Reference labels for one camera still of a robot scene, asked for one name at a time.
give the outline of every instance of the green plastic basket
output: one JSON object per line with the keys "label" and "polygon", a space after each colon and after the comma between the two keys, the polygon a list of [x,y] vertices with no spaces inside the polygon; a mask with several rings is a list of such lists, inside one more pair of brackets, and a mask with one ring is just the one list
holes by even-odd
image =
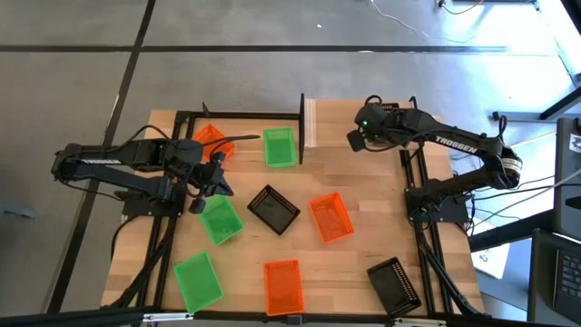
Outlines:
{"label": "green plastic basket", "polygon": [[273,168],[289,167],[297,163],[292,128],[264,130],[266,165]]}
{"label": "green plastic basket", "polygon": [[228,240],[244,228],[228,197],[222,195],[214,195],[208,200],[203,213],[200,213],[200,220],[215,245]]}
{"label": "green plastic basket", "polygon": [[185,307],[189,313],[198,312],[222,298],[224,292],[208,253],[203,252],[173,268]]}

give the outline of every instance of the wooden table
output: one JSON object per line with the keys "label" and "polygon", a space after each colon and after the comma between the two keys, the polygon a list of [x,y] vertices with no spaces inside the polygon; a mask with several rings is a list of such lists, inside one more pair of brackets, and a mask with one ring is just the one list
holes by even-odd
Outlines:
{"label": "wooden table", "polygon": [[[215,246],[197,216],[184,214],[177,223],[170,271],[162,308],[185,312],[173,275],[173,266],[202,251],[208,252],[224,296],[204,310],[264,312],[262,265],[269,261],[298,259],[306,313],[385,314],[366,270],[397,256],[422,302],[424,292],[418,249],[406,219],[403,189],[406,177],[397,150],[385,153],[350,149],[346,134],[355,128],[353,118],[361,100],[306,100],[305,154],[303,165],[269,168],[264,163],[262,140],[236,143],[236,152],[223,164],[225,178],[234,191],[230,199],[244,223],[242,233]],[[411,107],[402,103],[401,107]],[[152,111],[149,124],[171,134],[175,111]],[[212,123],[225,135],[260,134],[267,128],[293,127],[296,121],[201,119],[195,130]],[[157,137],[150,131],[146,137]],[[452,176],[446,148],[424,147],[428,176]],[[301,214],[283,236],[248,211],[246,206],[270,184],[298,206]],[[310,214],[309,200],[339,192],[349,211],[355,233],[335,243],[322,242]],[[127,224],[118,236],[102,304],[116,300],[143,265],[153,218]],[[466,235],[451,223],[439,223],[439,234],[449,275],[477,309],[482,301]],[[153,302],[157,271],[150,280],[146,303]],[[436,275],[431,272],[437,311],[442,310]],[[426,313],[422,305],[411,315]]]}

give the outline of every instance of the black plastic basket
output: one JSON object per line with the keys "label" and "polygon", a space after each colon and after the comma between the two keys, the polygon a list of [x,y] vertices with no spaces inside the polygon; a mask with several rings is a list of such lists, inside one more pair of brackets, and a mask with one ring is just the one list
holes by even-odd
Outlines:
{"label": "black plastic basket", "polygon": [[398,258],[369,268],[367,275],[389,317],[399,317],[421,305]]}
{"label": "black plastic basket", "polygon": [[282,235],[300,213],[299,208],[270,185],[266,185],[254,197],[248,204],[248,210],[256,214],[278,235]]}

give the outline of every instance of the gray floor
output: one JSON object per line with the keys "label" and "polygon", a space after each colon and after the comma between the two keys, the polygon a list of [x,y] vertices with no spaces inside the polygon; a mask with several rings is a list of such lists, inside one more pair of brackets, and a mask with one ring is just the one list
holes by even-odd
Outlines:
{"label": "gray floor", "polygon": [[[484,4],[448,15],[432,1],[376,0],[428,35],[374,12],[363,0],[158,1],[148,45],[508,45],[508,54],[141,54],[115,142],[147,122],[152,109],[296,112],[299,94],[406,100],[447,123],[496,134],[495,110],[542,111],[573,90],[556,55],[551,16],[531,4]],[[0,44],[130,45],[145,0],[0,2]],[[456,9],[464,8],[455,5]],[[70,236],[81,195],[52,180],[54,151],[67,143],[98,144],[115,102],[128,54],[0,54],[0,201],[35,209],[33,220],[0,218],[0,316],[41,312]],[[511,124],[508,144],[555,130],[552,124]],[[523,181],[554,172],[554,137],[518,147]],[[454,163],[459,172],[477,167]],[[494,211],[519,197],[480,203]],[[507,211],[526,217],[551,206],[550,195]],[[84,238],[64,310],[99,305],[120,205],[99,198]],[[486,218],[484,213],[479,217]],[[506,219],[493,219],[494,224]],[[521,317],[486,299],[495,316]]]}

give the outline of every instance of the orange plastic basket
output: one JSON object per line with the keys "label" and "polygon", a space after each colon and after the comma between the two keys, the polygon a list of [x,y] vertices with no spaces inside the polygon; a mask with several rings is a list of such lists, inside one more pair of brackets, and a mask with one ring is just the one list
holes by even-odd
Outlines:
{"label": "orange plastic basket", "polygon": [[[223,137],[224,137],[224,134],[222,134],[222,132],[218,131],[218,129],[216,129],[216,127],[214,127],[214,125],[207,124],[200,131],[198,131],[198,133],[196,133],[196,135],[193,136],[193,140],[198,141],[201,144],[205,144],[205,143],[208,143],[208,142],[211,142],[214,140],[221,139]],[[203,158],[206,161],[210,160],[210,153],[218,145],[220,145],[220,142],[218,142],[216,144],[204,146]],[[221,145],[214,152],[216,153],[216,152],[222,151],[226,154],[226,159],[228,159],[234,153],[235,148],[236,148],[236,146],[234,145],[234,143],[230,142],[230,143],[226,143],[224,145]]]}
{"label": "orange plastic basket", "polygon": [[281,315],[305,311],[298,260],[264,264],[264,294],[266,315]]}
{"label": "orange plastic basket", "polygon": [[310,201],[310,211],[319,228],[324,243],[337,241],[355,233],[345,204],[338,193],[321,196]]}

